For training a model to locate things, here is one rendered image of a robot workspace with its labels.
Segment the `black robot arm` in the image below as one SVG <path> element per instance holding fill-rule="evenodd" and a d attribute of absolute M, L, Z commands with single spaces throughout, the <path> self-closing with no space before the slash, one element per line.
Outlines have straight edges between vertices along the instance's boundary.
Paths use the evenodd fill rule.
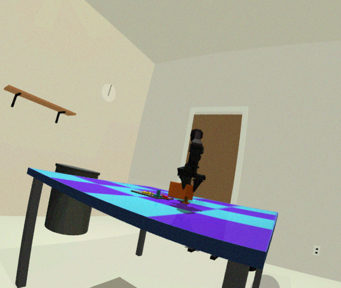
<path fill-rule="evenodd" d="M 201 154 L 204 153 L 204 146 L 203 143 L 201 141 L 201 139 L 203 138 L 203 132 L 200 129 L 194 129 L 191 130 L 191 144 L 189 147 L 189 160 L 188 162 L 185 164 L 184 167 L 180 167 L 177 168 L 178 174 L 184 175 L 186 173 L 190 173 L 192 174 L 192 168 L 191 165 L 187 166 L 188 163 L 194 163 L 194 164 L 198 164 L 199 161 L 201 160 Z M 191 185 L 191 181 L 192 181 L 192 177 L 187 177 L 188 182 L 187 185 Z"/>

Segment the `teal gear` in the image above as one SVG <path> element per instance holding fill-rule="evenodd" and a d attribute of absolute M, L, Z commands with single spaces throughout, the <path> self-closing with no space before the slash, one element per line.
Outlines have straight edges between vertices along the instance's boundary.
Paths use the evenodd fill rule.
<path fill-rule="evenodd" d="M 154 194 L 153 196 L 155 196 L 155 197 L 162 197 L 162 195 L 160 195 L 160 190 L 157 190 L 157 192 L 156 192 L 156 194 Z"/>

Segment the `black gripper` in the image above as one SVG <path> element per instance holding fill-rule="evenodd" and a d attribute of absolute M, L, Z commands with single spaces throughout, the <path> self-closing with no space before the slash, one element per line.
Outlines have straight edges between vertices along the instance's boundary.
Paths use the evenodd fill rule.
<path fill-rule="evenodd" d="M 192 168 L 192 174 L 190 173 L 186 173 L 184 175 L 181 175 L 181 174 L 177 174 L 179 176 L 179 178 L 181 179 L 182 181 L 182 188 L 183 190 L 185 189 L 186 185 L 187 185 L 187 182 L 188 182 L 188 179 L 187 177 L 193 177 L 193 189 L 192 191 L 194 192 L 198 186 L 203 182 L 203 180 L 206 180 L 206 176 L 205 175 L 202 175 L 202 174 L 199 174 L 197 173 L 197 170 L 200 168 L 198 167 L 198 164 L 194 164 L 194 163 L 188 163 L 187 166 L 191 165 L 191 168 Z"/>

